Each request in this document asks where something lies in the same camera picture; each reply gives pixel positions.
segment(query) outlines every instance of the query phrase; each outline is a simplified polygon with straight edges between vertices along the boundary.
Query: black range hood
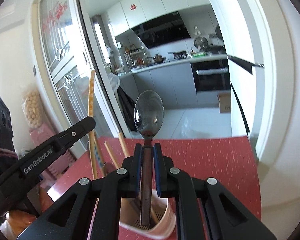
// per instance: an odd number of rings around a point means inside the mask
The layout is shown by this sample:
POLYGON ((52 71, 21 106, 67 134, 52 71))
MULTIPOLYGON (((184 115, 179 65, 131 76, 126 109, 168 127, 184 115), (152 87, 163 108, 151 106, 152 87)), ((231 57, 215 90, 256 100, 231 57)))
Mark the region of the black range hood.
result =
POLYGON ((132 28, 148 49, 190 38, 178 12, 165 14, 132 28))

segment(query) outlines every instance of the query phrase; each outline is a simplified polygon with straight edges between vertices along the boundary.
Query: cardboard box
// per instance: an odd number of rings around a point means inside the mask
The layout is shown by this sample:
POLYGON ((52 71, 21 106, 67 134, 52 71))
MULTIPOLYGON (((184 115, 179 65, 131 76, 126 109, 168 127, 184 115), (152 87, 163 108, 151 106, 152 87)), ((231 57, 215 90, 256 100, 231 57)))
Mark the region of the cardboard box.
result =
POLYGON ((231 93, 218 95, 220 113, 231 113, 231 93))

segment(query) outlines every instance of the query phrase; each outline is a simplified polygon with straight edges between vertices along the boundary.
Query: plastic bag of round items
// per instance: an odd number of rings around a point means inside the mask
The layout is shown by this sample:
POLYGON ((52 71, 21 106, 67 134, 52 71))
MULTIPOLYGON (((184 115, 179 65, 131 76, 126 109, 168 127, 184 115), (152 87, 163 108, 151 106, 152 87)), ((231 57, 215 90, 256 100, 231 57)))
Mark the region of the plastic bag of round items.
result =
POLYGON ((36 129, 42 125, 42 102, 37 90, 31 90, 26 94, 22 109, 30 128, 36 129))

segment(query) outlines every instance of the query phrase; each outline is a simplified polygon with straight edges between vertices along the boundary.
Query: oven handle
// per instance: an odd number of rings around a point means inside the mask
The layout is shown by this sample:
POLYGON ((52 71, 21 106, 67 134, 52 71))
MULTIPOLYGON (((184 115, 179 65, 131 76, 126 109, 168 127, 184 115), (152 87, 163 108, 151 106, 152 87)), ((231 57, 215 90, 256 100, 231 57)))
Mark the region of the oven handle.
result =
POLYGON ((229 72, 229 69, 225 67, 225 68, 217 68, 217 69, 197 70, 196 72, 200 76, 206 76, 206 75, 227 73, 229 72))

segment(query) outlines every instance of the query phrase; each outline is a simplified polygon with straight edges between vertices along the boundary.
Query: white sleeve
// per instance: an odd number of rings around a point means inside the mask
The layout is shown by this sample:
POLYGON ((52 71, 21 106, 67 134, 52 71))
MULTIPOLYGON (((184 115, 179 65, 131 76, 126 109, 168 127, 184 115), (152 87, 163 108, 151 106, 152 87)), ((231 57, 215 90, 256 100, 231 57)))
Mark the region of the white sleeve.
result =
POLYGON ((18 237, 13 233, 12 228, 7 220, 2 223, 0 230, 8 240, 16 240, 18 237))

